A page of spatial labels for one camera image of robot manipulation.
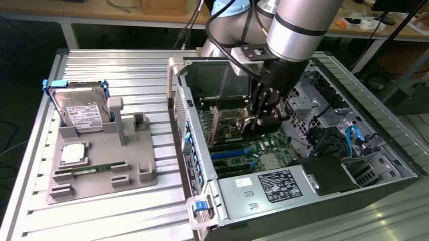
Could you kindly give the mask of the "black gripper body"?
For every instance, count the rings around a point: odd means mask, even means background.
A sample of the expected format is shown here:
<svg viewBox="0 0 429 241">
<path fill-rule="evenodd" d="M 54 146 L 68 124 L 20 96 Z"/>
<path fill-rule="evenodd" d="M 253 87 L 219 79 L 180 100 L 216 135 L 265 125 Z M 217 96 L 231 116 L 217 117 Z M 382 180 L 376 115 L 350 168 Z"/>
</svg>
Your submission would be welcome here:
<svg viewBox="0 0 429 241">
<path fill-rule="evenodd" d="M 279 92 L 280 97 L 285 97 L 299 82 L 307 65 L 308 60 L 300 62 L 283 59 L 265 60 L 260 80 L 261 90 L 271 88 L 273 92 Z"/>
</svg>

